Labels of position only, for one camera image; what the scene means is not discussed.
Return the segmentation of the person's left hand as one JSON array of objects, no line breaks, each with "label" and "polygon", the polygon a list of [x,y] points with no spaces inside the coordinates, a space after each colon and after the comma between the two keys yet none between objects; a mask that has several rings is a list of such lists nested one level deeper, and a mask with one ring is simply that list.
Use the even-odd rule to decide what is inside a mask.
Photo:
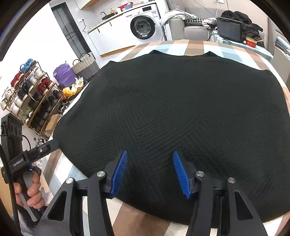
[{"label": "person's left hand", "polygon": [[[19,194],[22,192],[22,187],[17,182],[13,184],[14,184],[14,190],[15,190],[16,203],[19,206],[24,207],[24,204],[19,196]],[[40,186],[41,186],[40,177],[36,172],[34,172],[32,175],[32,185],[27,191],[27,194],[30,197],[27,200],[27,204],[29,207],[40,209],[45,205],[43,196],[40,192]]]}]

